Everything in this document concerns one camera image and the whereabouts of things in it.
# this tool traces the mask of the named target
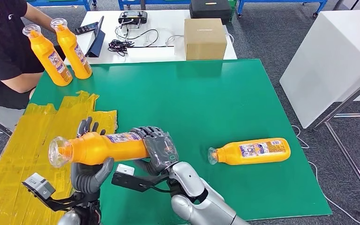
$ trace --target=phone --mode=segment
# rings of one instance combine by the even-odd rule
[[[80,34],[84,34],[84,33],[93,31],[94,29],[97,28],[97,26],[98,26],[98,22],[94,22],[94,23],[88,24],[86,26],[75,28],[75,34],[80,35]]]

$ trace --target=black t-shirt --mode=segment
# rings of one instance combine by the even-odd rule
[[[0,85],[22,73],[44,71],[23,34],[21,17],[26,12],[25,0],[0,0]]]

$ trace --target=robotic arm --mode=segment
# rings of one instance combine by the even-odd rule
[[[136,177],[123,170],[117,170],[112,184],[140,192],[152,188],[170,193],[173,211],[192,225],[249,224],[236,215],[236,212],[225,203],[224,198],[199,177],[189,163],[178,161],[178,154],[169,133],[164,133],[157,127],[139,127],[131,132],[136,132],[143,138],[150,154],[150,162],[139,160],[136,163],[157,177]],[[164,180],[170,190],[155,187]]]
[[[82,120],[77,136],[90,131],[92,118]],[[96,131],[98,123],[94,123],[92,131]],[[60,218],[58,225],[100,225],[100,186],[113,170],[114,159],[107,158],[101,165],[71,164],[71,183],[76,190],[65,199],[53,199],[53,186],[42,176],[34,173],[23,185],[43,204],[53,211],[63,210],[66,213]]]

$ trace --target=white table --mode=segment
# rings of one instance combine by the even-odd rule
[[[105,33],[103,46],[101,49],[100,57],[88,58],[90,64],[110,64],[110,63],[135,63],[135,62],[159,62],[159,61],[184,61],[186,60],[184,51],[184,39],[182,37],[176,37],[174,42],[170,42],[169,45],[175,46],[175,54],[172,57],[159,57],[158,55],[150,55],[149,57],[133,58],[133,57],[122,57],[115,52],[110,52],[108,44],[113,40],[117,39],[115,34],[115,28],[119,26],[118,18],[122,11],[89,11],[86,13],[83,19],[82,26],[98,22],[102,16],[104,16],[101,30]],[[184,19],[190,18],[189,10],[152,10],[147,11],[148,19],[146,24],[142,24],[139,29],[129,29],[130,33],[128,37],[136,37],[139,34],[149,30],[156,29],[159,32],[159,39],[156,41],[157,46],[164,46],[167,39],[172,35],[184,35]],[[78,44],[84,53],[87,52],[91,42],[93,40],[92,32],[82,34],[78,36]],[[147,34],[133,40],[135,46],[146,46]],[[151,32],[150,40],[153,41],[156,38],[156,33]],[[224,59],[232,60],[237,59],[234,51],[234,47],[231,43],[230,37],[227,36],[227,48],[225,50]]]
[[[321,12],[279,82],[303,128],[358,89],[360,10]]]

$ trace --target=chair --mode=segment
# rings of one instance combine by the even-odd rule
[[[11,136],[19,118],[23,115],[24,109],[8,109],[0,106],[0,134]]]

